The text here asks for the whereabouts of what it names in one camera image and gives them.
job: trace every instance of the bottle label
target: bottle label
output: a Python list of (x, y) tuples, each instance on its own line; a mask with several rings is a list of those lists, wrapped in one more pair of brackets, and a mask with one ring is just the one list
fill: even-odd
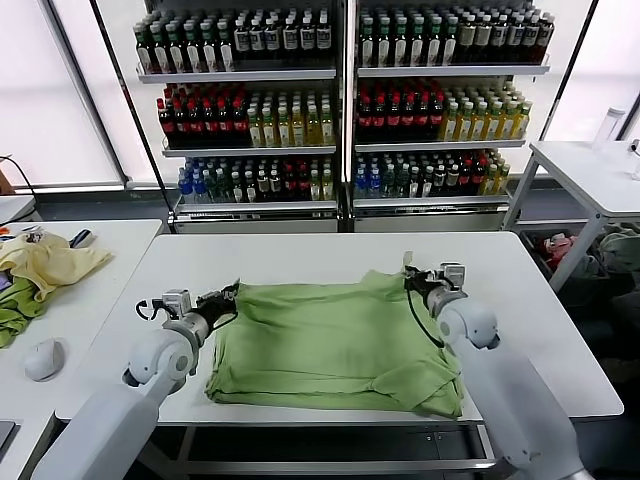
[(524, 37), (522, 37), (522, 45), (525, 47), (533, 47), (536, 44), (539, 31), (540, 27), (538, 26), (527, 27), (524, 31)]
[(429, 53), (427, 54), (427, 67), (435, 66), (439, 50), (440, 40), (431, 40), (429, 42)]
[(162, 73), (171, 73), (171, 68), (169, 67), (169, 59), (167, 58), (167, 52), (164, 51), (162, 47), (156, 47), (153, 49), (156, 54), (156, 58), (158, 59), (158, 64), (160, 65), (160, 71)]
[(389, 40), (378, 43), (378, 68), (386, 67), (389, 59)]
[(523, 35), (524, 35), (524, 27), (512, 26), (509, 29), (507, 45), (509, 45), (510, 47), (517, 47), (522, 42)]
[(362, 42), (362, 66), (371, 67), (371, 57), (373, 56), (373, 42), (365, 40)]
[(507, 40), (507, 29), (509, 27), (505, 27), (503, 25), (493, 27), (491, 31), (491, 40), (489, 43), (492, 47), (501, 47), (504, 45), (504, 42)]
[(453, 140), (453, 132), (456, 129), (456, 121), (455, 120), (447, 120), (447, 125), (444, 130), (444, 141), (450, 142)]
[(473, 45), (473, 38), (476, 36), (476, 27), (474, 25), (465, 25), (460, 29), (460, 45), (470, 47)]
[(469, 139), (469, 130), (471, 130), (471, 120), (462, 120), (460, 134), (458, 135), (459, 142), (466, 142)]
[(187, 55), (189, 55), (189, 62), (191, 62), (191, 70), (194, 73), (200, 73), (202, 71), (202, 67), (200, 65), (200, 56), (198, 55), (198, 49), (194, 46), (188, 46)]
[(298, 30), (285, 30), (284, 31), (284, 48), (287, 50), (298, 49)]
[(444, 54), (442, 55), (442, 65), (448, 66), (451, 65), (453, 60), (453, 52), (456, 49), (456, 41), (453, 38), (450, 38), (446, 42), (444, 42)]
[(173, 58), (173, 64), (176, 66), (176, 72), (184, 73), (184, 60), (182, 59), (182, 50), (179, 47), (171, 47), (171, 58)]
[(280, 143), (283, 147), (288, 147), (291, 142), (289, 139), (289, 125), (280, 125), (278, 130), (280, 131)]
[(396, 67), (402, 67), (404, 64), (404, 53), (407, 48), (407, 42), (405, 40), (398, 40), (396, 42), (396, 56), (394, 60), (394, 65)]
[(300, 43), (303, 50), (312, 50), (316, 45), (316, 31), (314, 28), (300, 30)]
[(147, 52), (146, 48), (138, 49), (138, 58), (140, 59), (140, 65), (142, 65), (144, 73), (153, 73), (151, 68), (151, 57), (149, 56), (149, 52)]
[(304, 127), (301, 125), (293, 126), (293, 141), (296, 144), (296, 147), (304, 145)]
[(264, 50), (264, 40), (262, 37), (262, 32), (249, 32), (249, 37), (251, 38), (251, 50), (256, 52), (261, 52)]
[(476, 120), (476, 123), (473, 124), (473, 131), (471, 132), (471, 140), (480, 140), (483, 128), (484, 128), (484, 120)]
[(207, 60), (207, 68), (210, 72), (218, 71), (218, 62), (216, 61), (216, 51), (212, 45), (205, 45), (204, 58)]
[(425, 126), (428, 121), (429, 121), (428, 115), (416, 115), (413, 117), (413, 124), (418, 125), (420, 127)]
[(280, 38), (277, 30), (267, 30), (264, 32), (264, 41), (267, 44), (267, 50), (275, 52), (280, 50)]
[(236, 42), (236, 50), (239, 53), (245, 53), (251, 50), (251, 40), (249, 39), (249, 32), (236, 30), (235, 32), (233, 32), (233, 37)]
[[(429, 53), (431, 53), (431, 44), (429, 44)], [(422, 56), (422, 40), (414, 40), (411, 44), (411, 60), (410, 66), (417, 67), (420, 65), (420, 57)]]
[(479, 47), (489, 45), (489, 37), (491, 36), (491, 27), (478, 27), (474, 43)]
[(262, 146), (262, 139), (260, 138), (260, 128), (251, 127), (249, 129), (249, 135), (251, 135), (251, 145), (254, 147)]
[(227, 72), (233, 71), (233, 53), (231, 53), (231, 45), (220, 45), (220, 53), (222, 53), (222, 62)]
[(509, 140), (511, 137), (511, 131), (513, 130), (513, 119), (507, 118), (502, 126), (502, 132), (500, 132), (500, 138), (502, 140)]
[(496, 131), (498, 130), (499, 120), (489, 120), (489, 128), (487, 129), (487, 138), (485, 140), (495, 140)]
[(262, 130), (264, 132), (264, 144), (267, 147), (275, 146), (276, 140), (275, 135), (273, 134), (273, 127), (265, 126)]
[(330, 123), (322, 124), (322, 139), (325, 145), (331, 145), (333, 143), (333, 125)]
[(331, 48), (331, 28), (318, 28), (316, 30), (316, 42), (319, 50), (329, 50)]

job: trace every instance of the metal rod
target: metal rod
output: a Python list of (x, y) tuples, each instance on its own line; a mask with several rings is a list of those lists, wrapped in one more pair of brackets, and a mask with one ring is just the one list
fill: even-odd
[(56, 42), (58, 47), (58, 51), (62, 57), (62, 60), (67, 67), (67, 72), (69, 72), (69, 76), (71, 77), (71, 81), (78, 92), (78, 96), (82, 101), (84, 109), (89, 115), (89, 120), (91, 121), (91, 125), (98, 136), (98, 140), (102, 145), (109, 162), (114, 168), (116, 175), (120, 179), (120, 182), (123, 185), (126, 185), (130, 180), (129, 177), (124, 173), (122, 169), (122, 165), (118, 160), (118, 154), (111, 143), (111, 139), (109, 138), (109, 134), (107, 133), (107, 129), (102, 122), (102, 118), (100, 117), (100, 113), (98, 112), (98, 108), (96, 107), (95, 102), (93, 101), (93, 97), (91, 96), (91, 92), (89, 91), (89, 86), (87, 85), (87, 81), (82, 74), (82, 70), (80, 69), (80, 64), (78, 63), (78, 59), (71, 47), (71, 42), (69, 42), (69, 37), (67, 36), (66, 31), (64, 30), (64, 26), (62, 25), (62, 21), (60, 20), (60, 16), (58, 15), (58, 11), (56, 10), (55, 5), (52, 0), (38, 0), (40, 5), (40, 9), (44, 15), (44, 18), (49, 26), (49, 30), (53, 35), (53, 39)]
[(122, 69), (120, 68), (120, 64), (118, 63), (118, 59), (113, 50), (113, 45), (111, 45), (111, 39), (109, 39), (109, 34), (107, 33), (107, 28), (105, 27), (104, 21), (102, 20), (102, 14), (100, 13), (98, 4), (96, 0), (89, 0), (89, 4), (91, 5), (93, 14), (96, 17), (96, 22), (98, 23), (98, 28), (100, 29), (102, 40), (104, 41), (104, 45), (107, 48), (107, 53), (109, 54), (109, 58), (111, 59), (111, 64), (113, 65), (113, 69), (116, 72), (116, 76), (118, 77), (118, 82), (120, 83), (122, 94), (124, 95), (124, 98), (127, 102), (127, 106), (129, 107), (129, 112), (131, 113), (133, 122), (136, 125), (136, 130), (138, 130), (138, 135), (140, 135), (140, 140), (142, 141), (142, 146), (144, 147), (144, 151), (147, 154), (147, 159), (151, 164), (151, 169), (153, 170), (153, 174), (155, 175), (156, 181), (158, 182), (158, 186), (160, 187), (162, 198), (164, 198), (164, 201), (167, 204), (169, 213), (173, 213), (173, 208), (171, 206), (171, 203), (169, 202), (169, 197), (167, 196), (167, 189), (164, 185), (164, 182), (162, 181), (162, 176), (160, 175), (160, 170), (158, 169), (158, 165), (156, 164), (156, 161), (153, 158), (151, 147), (149, 146), (147, 136), (145, 135), (144, 129), (142, 128), (142, 123), (140, 122), (140, 118), (138, 117), (138, 113), (136, 112), (136, 107), (133, 104), (133, 100), (131, 99), (129, 87), (127, 87), (127, 82), (125, 81), (124, 76), (122, 74)]

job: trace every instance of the shelf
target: shelf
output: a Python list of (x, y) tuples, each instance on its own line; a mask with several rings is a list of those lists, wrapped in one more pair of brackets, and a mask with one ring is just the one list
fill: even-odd
[(491, 75), (544, 75), (548, 65), (452, 65), (448, 67), (358, 68), (360, 78), (487, 77)]
[(209, 83), (209, 82), (264, 82), (269, 80), (333, 80), (336, 77), (335, 68), (283, 68), (279, 70), (253, 70), (235, 72), (207, 72), (207, 73), (157, 73), (141, 75), (138, 69), (138, 79), (144, 84), (166, 83)]
[(356, 152), (413, 152), (420, 150), (475, 150), (480, 148), (516, 148), (526, 140), (491, 140), (477, 142), (370, 143), (357, 144)]
[(336, 152), (335, 145), (322, 147), (273, 147), (273, 148), (188, 148), (162, 151), (165, 157), (245, 157), (273, 155), (330, 155)]

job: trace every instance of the white table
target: white table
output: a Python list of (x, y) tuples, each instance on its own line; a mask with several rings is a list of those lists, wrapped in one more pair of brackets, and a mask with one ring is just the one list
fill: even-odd
[[(6, 454), (0, 460), (0, 478), (3, 480), (18, 478), (32, 453), (34, 455), (31, 462), (37, 460), (43, 448), (46, 448), (48, 434), (53, 426), (57, 395), (89, 349), (131, 274), (159, 233), (162, 222), (117, 220), (14, 223), (10, 225), (11, 233), (17, 233), (29, 225), (41, 225), (47, 231), (67, 239), (87, 228), (97, 235), (91, 246), (110, 251), (113, 258), (76, 285), (54, 292), (46, 313), (30, 322), (11, 345), (0, 349), (0, 375), (3, 379), (0, 420), (11, 420), (20, 425)], [(33, 345), (52, 337), (60, 339), (65, 347), (64, 368), (47, 382), (29, 380), (24, 375), (25, 353)]]
[(640, 181), (631, 178), (640, 157), (629, 145), (628, 141), (609, 142), (594, 150), (587, 142), (531, 142), (533, 155), (505, 216), (504, 230), (516, 224), (540, 165), (589, 212), (578, 241), (549, 281), (556, 292), (607, 223), (640, 221)]
[[(0, 223), (19, 219), (33, 210), (36, 204), (33, 195), (1, 195), (0, 196)], [(39, 222), (42, 218), (38, 212), (20, 219), (21, 222)]]
[[(465, 291), (496, 312), (501, 337), (531, 359), (569, 416), (622, 413), (616, 392), (517, 236), (491, 232), (158, 237), (59, 398), (56, 416), (73, 418), (93, 392), (120, 382), (135, 342), (161, 328), (160, 320), (136, 316), (134, 306), (141, 299), (187, 288), (195, 300), (238, 277), (256, 284), (357, 282), (369, 269), (399, 271), (407, 250), (414, 251), (413, 264), (421, 268), (443, 261), (467, 266)], [(401, 412), (213, 403), (204, 394), (213, 345), (208, 339), (196, 376), (162, 405), (160, 425), (411, 425), (434, 420)], [(482, 420), (469, 396), (460, 420)]]

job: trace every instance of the black cable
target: black cable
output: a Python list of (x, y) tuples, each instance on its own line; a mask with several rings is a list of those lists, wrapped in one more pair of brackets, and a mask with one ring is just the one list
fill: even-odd
[(425, 328), (425, 326), (422, 324), (422, 322), (420, 321), (420, 319), (418, 318), (418, 314), (416, 313), (415, 309), (413, 308), (413, 301), (411, 300), (411, 292), (409, 291), (409, 289), (405, 289), (407, 292), (407, 301), (409, 302), (409, 308), (411, 309), (411, 315), (413, 315), (413, 319), (416, 321), (416, 323), (418, 324), (418, 326), (420, 327), (420, 330), (422, 330), (424, 332), (424, 334), (429, 337), (429, 340), (431, 340), (431, 342), (433, 342), (433, 344), (438, 347), (438, 348), (444, 348), (444, 343), (441, 340), (438, 340), (437, 338), (434, 338), (429, 331)]
[(33, 186), (31, 185), (31, 182), (29, 182), (29, 179), (25, 175), (25, 173), (22, 170), (22, 168), (20, 167), (20, 165), (18, 165), (18, 163), (11, 158), (11, 155), (9, 155), (9, 156), (0, 155), (0, 159), (1, 160), (8, 160), (8, 161), (10, 161), (11, 163), (13, 163), (15, 165), (15, 167), (20, 172), (20, 175), (22, 175), (22, 178), (24, 178), (24, 181), (27, 183), (27, 186), (29, 187), (29, 190), (31, 190), (31, 195), (33, 195), (33, 200), (35, 201), (35, 206), (31, 209), (31, 211), (29, 213), (25, 213), (24, 215), (21, 215), (21, 216), (19, 216), (17, 218), (12, 218), (11, 220), (8, 220), (6, 222), (0, 223), (0, 227), (4, 227), (5, 225), (8, 225), (10, 223), (19, 222), (20, 220), (22, 220), (24, 218), (28, 218), (31, 215), (33, 215), (34, 213), (36, 213), (38, 211), (38, 206), (40, 205), (40, 202), (38, 201), (38, 197), (36, 195), (36, 191), (33, 189)]

